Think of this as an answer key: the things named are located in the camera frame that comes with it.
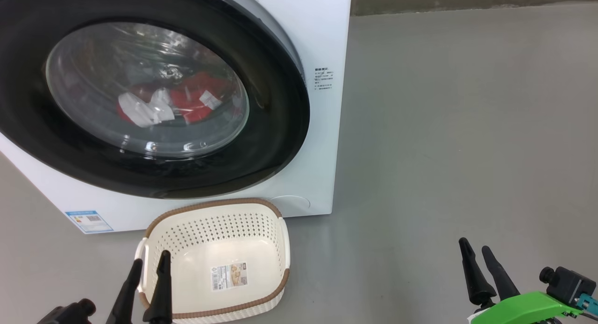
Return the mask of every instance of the basket handle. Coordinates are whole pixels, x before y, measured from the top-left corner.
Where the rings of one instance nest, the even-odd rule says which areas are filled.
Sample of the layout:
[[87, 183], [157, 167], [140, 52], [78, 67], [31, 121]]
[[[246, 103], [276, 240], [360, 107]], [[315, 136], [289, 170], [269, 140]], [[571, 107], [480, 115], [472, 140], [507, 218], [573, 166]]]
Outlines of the basket handle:
[[[147, 262], [147, 260], [148, 260], [148, 246], [145, 245], [145, 243], [147, 241], [148, 241], [148, 239], [145, 237], [143, 239], [141, 239], [141, 241], [137, 245], [137, 249], [135, 250], [135, 260], [142, 259], [143, 266], [144, 266], [142, 275], [141, 275], [141, 279], [139, 279], [139, 285], [137, 286], [138, 292], [143, 292], [143, 290], [145, 289], [145, 286], [147, 285], [147, 275], [145, 274], [145, 270], [146, 270], [145, 262]], [[145, 258], [141, 258], [141, 253], [143, 253], [144, 249], [145, 249]]]
[[282, 228], [282, 236], [285, 239], [285, 268], [291, 266], [291, 244], [289, 240], [289, 230], [286, 228], [286, 222], [282, 217], [278, 218], [280, 221], [280, 228]]

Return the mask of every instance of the barcode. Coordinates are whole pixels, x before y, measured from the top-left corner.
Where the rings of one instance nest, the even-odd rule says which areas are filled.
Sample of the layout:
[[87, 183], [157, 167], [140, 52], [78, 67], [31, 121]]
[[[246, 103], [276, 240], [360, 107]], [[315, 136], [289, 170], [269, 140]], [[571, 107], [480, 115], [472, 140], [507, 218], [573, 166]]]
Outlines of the barcode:
[[212, 274], [212, 290], [219, 290], [222, 287], [218, 287], [218, 275]]

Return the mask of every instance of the white washing machine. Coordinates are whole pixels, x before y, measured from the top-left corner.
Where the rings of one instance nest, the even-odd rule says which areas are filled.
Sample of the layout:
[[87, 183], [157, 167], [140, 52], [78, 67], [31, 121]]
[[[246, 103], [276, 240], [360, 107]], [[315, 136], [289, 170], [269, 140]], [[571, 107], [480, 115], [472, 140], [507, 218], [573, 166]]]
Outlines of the white washing machine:
[[331, 213], [349, 8], [2, 0], [0, 151], [87, 234], [229, 198]]

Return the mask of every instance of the gray floor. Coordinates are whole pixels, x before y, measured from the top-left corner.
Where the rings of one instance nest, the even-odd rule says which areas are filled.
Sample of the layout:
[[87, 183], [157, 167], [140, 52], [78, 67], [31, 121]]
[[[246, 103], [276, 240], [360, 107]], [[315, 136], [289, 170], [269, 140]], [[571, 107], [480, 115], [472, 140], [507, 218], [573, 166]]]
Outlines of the gray floor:
[[[596, 19], [597, 5], [352, 19], [335, 211], [288, 220], [285, 296], [243, 322], [463, 323], [463, 236], [521, 292], [544, 289], [546, 265], [598, 279]], [[4, 322], [85, 296], [103, 323], [142, 233], [82, 235], [6, 160], [0, 178]]]

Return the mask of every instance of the white plastic basket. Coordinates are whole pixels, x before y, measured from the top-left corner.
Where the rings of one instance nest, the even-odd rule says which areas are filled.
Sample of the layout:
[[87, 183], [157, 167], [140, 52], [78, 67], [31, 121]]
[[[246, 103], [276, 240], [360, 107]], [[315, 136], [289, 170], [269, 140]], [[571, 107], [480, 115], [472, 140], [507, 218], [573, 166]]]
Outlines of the white plastic basket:
[[228, 322], [270, 311], [289, 276], [286, 223], [272, 203], [257, 198], [192, 205], [154, 220], [135, 253], [144, 262], [137, 290], [146, 309], [165, 249], [171, 253], [172, 317], [178, 324]]

